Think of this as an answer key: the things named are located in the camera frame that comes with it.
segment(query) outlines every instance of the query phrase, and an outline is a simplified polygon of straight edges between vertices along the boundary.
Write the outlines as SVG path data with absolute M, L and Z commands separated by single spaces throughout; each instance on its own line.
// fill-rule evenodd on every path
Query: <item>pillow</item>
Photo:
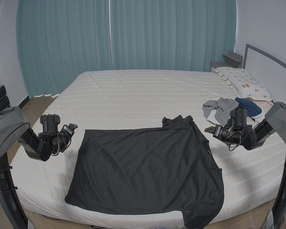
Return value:
M 227 82 L 239 98 L 272 101 L 270 93 L 243 68 L 219 67 L 213 71 Z

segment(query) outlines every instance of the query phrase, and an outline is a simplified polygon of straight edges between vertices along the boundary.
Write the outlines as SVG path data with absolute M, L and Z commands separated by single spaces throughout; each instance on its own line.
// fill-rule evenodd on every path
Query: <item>white bedsheet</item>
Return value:
M 30 159 L 20 147 L 12 161 L 12 176 L 20 202 L 29 210 L 59 219 L 108 228 L 184 227 L 182 213 L 109 215 L 66 204 L 78 149 L 85 129 L 161 127 L 162 118 L 191 115 L 203 132 L 211 126 L 202 104 L 220 97 L 235 98 L 216 73 L 171 70 L 115 70 L 85 72 L 64 90 L 45 114 L 58 114 L 61 124 L 75 123 L 70 147 L 47 162 Z M 39 120 L 33 127 L 42 132 Z M 211 134 L 210 148 L 223 169 L 225 200 L 212 222 L 246 212 L 276 197 L 285 160 L 285 144 L 271 135 L 263 147 L 233 152 Z

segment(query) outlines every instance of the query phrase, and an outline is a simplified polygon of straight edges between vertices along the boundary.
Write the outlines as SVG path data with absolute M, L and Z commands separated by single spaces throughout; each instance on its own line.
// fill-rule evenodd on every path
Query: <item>gray clothing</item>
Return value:
M 215 119 L 224 127 L 227 124 L 227 120 L 231 118 L 230 113 L 232 110 L 238 107 L 238 102 L 232 98 L 220 97 L 219 100 L 209 100 L 202 105 L 204 117 L 207 119 L 210 112 L 214 109 L 217 110 Z

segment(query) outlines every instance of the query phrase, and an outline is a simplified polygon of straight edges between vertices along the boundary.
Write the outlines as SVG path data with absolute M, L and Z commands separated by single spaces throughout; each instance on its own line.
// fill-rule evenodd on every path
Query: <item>teal curtain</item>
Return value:
M 114 69 L 209 71 L 234 50 L 236 0 L 111 0 Z
M 17 46 L 30 98 L 112 69 L 108 0 L 19 0 Z

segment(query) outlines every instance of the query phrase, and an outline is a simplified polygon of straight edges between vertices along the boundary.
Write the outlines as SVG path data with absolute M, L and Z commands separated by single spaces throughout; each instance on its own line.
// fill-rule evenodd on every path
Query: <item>white wall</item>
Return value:
M 235 52 L 250 44 L 286 63 L 286 0 L 237 0 Z
M 11 106 L 27 97 L 17 52 L 16 16 L 18 0 L 0 0 L 0 85 L 4 85 Z

